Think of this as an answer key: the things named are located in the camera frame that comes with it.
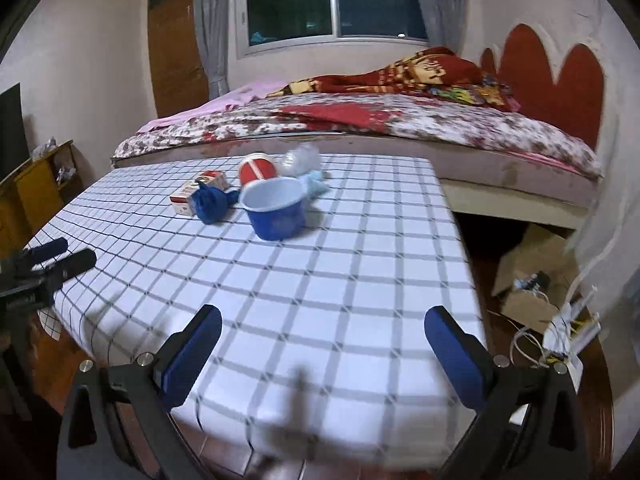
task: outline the window frame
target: window frame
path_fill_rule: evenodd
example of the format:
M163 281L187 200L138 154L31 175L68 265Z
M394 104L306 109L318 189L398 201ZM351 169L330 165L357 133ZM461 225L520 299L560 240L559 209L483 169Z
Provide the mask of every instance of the window frame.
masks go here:
M249 24L247 0L234 0L235 20L236 20L236 45L238 57L259 54L269 50L289 48L292 46L328 44L328 43L395 43L412 44L422 47L429 46L428 41L420 38L398 38L397 36L340 36L338 0L330 0L332 33L322 36L307 36L305 38L292 38L291 40L271 41L260 45L249 45Z

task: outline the red blanket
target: red blanket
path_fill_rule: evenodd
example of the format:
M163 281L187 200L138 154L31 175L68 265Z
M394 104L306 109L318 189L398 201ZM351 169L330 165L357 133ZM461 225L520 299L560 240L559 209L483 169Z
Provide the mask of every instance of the red blanket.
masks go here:
M443 46L416 52L366 74L322 75L295 81L268 97L308 92L409 94L491 106L505 112L519 108L507 85Z

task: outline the window sill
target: window sill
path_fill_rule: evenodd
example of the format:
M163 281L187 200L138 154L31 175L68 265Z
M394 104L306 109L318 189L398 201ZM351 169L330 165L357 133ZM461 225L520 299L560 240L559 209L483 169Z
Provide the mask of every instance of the window sill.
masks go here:
M334 36L314 36L311 38L296 38L295 40L273 41L273 43L249 46L245 49L241 49L238 52L238 59L242 59L243 57L258 56L260 54L265 54L268 52L289 50L300 46L380 43L415 45L419 47L418 50L423 50L429 47L429 43L427 41L416 40L412 38L394 38L391 36L348 36L343 38L336 38Z

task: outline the floor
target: floor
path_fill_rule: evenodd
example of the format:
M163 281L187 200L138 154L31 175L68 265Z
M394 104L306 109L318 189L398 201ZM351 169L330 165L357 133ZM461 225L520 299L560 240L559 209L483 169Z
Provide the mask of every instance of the floor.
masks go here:
M458 224L470 256L472 272L478 285L481 308L491 353L506 353L514 328L503 318L490 312L499 309L490 290L500 256L514 247L522 237L524 222L500 220L472 215L457 215ZM602 349L598 341L589 345L580 356L585 364L578 402L585 421L588 446L594 467L594 478L604 478L610 467L612 439L611 392ZM63 333L59 342L48 336L40 338L38 358L34 368L34 386L60 413L78 365L86 358L71 337ZM136 453L152 474L158 469L145 446L142 432L130 406L120 406L121 418ZM245 477L264 480L382 480L432 478L426 472L388 472L367 468L357 463L317 464L275 462L268 457L207 438L192 428L178 425L191 449L202 462L222 480L226 472L244 473Z

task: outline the bowl rim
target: bowl rim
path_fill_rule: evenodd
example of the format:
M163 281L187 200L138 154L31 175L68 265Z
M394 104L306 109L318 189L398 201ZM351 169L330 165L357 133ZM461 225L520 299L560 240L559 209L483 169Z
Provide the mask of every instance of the bowl rim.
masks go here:
M289 181L293 181L296 183L296 185L298 186L298 189L300 191L300 195L298 197L296 197L295 199L290 200L289 202L285 202L284 205L281 205L277 208L273 208L273 207L249 207L244 203L244 197L247 194L247 192L249 190L255 189L256 187L259 186L264 186L266 183L268 183L270 180L289 180ZM280 211L281 209L290 207L294 204L297 204L298 202L302 202L302 200L305 197L305 190L302 187L302 184L300 184L300 181L296 178L293 178L292 176L275 176L273 178L267 178L264 180L254 180L251 183L249 183L247 186L244 186L242 188L242 191L240 192L240 196L238 197L238 204L245 209L246 211L252 212L252 213L270 213L273 211Z

